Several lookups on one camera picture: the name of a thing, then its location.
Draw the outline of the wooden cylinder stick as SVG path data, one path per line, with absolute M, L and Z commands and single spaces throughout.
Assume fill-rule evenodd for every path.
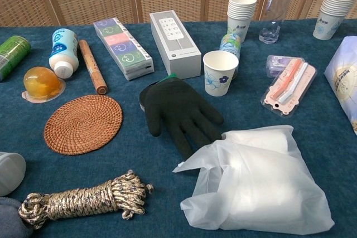
M 108 92 L 108 87 L 91 52 L 89 44 L 85 40 L 80 40 L 79 46 L 95 91 L 99 95 L 105 95 Z

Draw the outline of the light blue drink can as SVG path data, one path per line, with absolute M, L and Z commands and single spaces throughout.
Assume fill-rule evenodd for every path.
M 235 55 L 235 57 L 239 60 L 240 50 L 241 50 L 241 39 L 240 39 L 239 35 L 237 35 L 236 33 L 227 33 L 221 39 L 219 50 L 225 51 L 227 53 L 229 52 L 229 53 Z M 239 65 L 237 65 L 235 68 L 232 79 L 235 79 L 237 76 L 238 66 Z M 228 78 L 223 78 L 223 77 L 219 79 L 220 83 L 226 83 L 227 80 L 228 80 Z

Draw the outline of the white power strip box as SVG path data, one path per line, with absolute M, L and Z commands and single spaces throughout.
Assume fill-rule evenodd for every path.
M 180 79 L 201 75 L 201 52 L 174 10 L 149 14 L 151 31 L 169 75 Z

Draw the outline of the white flower-print paper cup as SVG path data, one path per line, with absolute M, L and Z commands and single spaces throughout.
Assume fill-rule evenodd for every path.
M 230 52 L 216 50 L 203 57 L 205 91 L 211 96 L 224 96 L 232 81 L 239 60 Z

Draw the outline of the translucent white plastic bag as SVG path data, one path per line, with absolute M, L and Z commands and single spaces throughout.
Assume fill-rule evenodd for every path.
M 334 221 L 290 125 L 234 130 L 206 145 L 175 172 L 199 169 L 191 197 L 180 204 L 192 227 L 308 235 Z

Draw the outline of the multicolour tissue pack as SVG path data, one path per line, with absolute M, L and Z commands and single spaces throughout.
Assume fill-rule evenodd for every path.
M 155 71 L 152 57 L 117 19 L 93 23 L 100 38 L 124 77 L 130 81 Z

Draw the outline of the pink razor blister pack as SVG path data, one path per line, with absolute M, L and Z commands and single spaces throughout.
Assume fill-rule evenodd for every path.
M 291 116 L 316 74 L 315 67 L 303 58 L 293 58 L 267 88 L 261 98 L 261 104 L 279 116 Z

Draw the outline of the grey blue fabric item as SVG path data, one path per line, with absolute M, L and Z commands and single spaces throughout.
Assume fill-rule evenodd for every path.
M 15 199 L 0 197 L 0 238 L 30 238 L 32 235 L 32 227 L 18 214 L 20 205 Z

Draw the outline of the white bottle with blue label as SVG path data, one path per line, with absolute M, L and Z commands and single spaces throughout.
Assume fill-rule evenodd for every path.
M 79 66 L 77 50 L 78 42 L 72 30 L 61 28 L 53 33 L 49 64 L 59 78 L 70 78 L 77 70 Z

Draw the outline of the white blue paper package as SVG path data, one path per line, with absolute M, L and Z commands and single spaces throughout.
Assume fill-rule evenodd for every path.
M 346 36 L 324 75 L 357 135 L 357 36 Z

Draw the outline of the black work glove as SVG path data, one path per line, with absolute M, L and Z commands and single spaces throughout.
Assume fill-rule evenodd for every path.
M 164 125 L 184 159 L 193 153 L 189 141 L 198 148 L 221 139 L 215 127 L 223 116 L 192 86 L 170 75 L 153 85 L 144 101 L 148 130 L 157 137 Z

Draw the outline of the grey white plastic cylinder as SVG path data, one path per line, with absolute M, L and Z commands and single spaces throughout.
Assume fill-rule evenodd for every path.
M 13 192 L 23 181 L 26 162 L 18 153 L 0 152 L 0 197 Z

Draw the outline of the stack of paper cups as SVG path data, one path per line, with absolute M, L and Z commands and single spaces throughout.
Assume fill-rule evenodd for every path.
M 227 33 L 237 34 L 244 42 L 257 0 L 229 0 Z
M 350 12 L 356 0 L 323 0 L 313 36 L 329 40 Z

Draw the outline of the green drink can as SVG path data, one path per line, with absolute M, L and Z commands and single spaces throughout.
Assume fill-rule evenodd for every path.
M 13 71 L 30 50 L 30 43 L 21 36 L 12 36 L 0 45 L 0 81 Z

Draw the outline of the teal tablecloth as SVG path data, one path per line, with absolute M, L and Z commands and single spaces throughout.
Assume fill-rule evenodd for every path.
M 23 77 L 35 66 L 47 66 L 54 27 L 0 27 L 0 44 L 19 35 L 31 44 L 27 57 L 0 82 L 0 151 L 21 154 L 26 174 L 10 198 L 23 201 L 31 192 L 53 193 L 92 187 L 131 169 L 154 186 L 147 196 L 144 215 L 131 220 L 119 213 L 48 222 L 32 238 L 357 238 L 357 136 L 324 77 L 324 71 L 343 38 L 357 35 L 357 19 L 345 20 L 332 39 L 321 41 L 312 33 L 316 21 L 286 21 L 277 43 L 258 40 L 262 24 L 252 22 L 242 44 L 238 76 L 225 96 L 206 99 L 224 117 L 222 131 L 288 124 L 315 182 L 325 192 L 335 226 L 328 232 L 293 236 L 268 232 L 207 231 L 191 227 L 180 209 L 194 190 L 198 170 L 174 173 L 182 161 L 167 132 L 150 135 L 139 93 L 167 72 L 153 40 L 149 24 L 128 25 L 134 38 L 152 56 L 152 74 L 127 81 L 93 25 L 72 26 L 79 39 L 87 40 L 109 88 L 109 96 L 123 109 L 123 124 L 105 147 L 80 156 L 64 156 L 48 148 L 43 131 L 48 118 L 60 106 L 94 93 L 84 64 L 80 64 L 65 91 L 56 99 L 34 104 L 23 99 Z M 283 118 L 260 103 L 271 80 L 266 74 L 268 55 L 303 57 L 317 75 L 294 114 Z

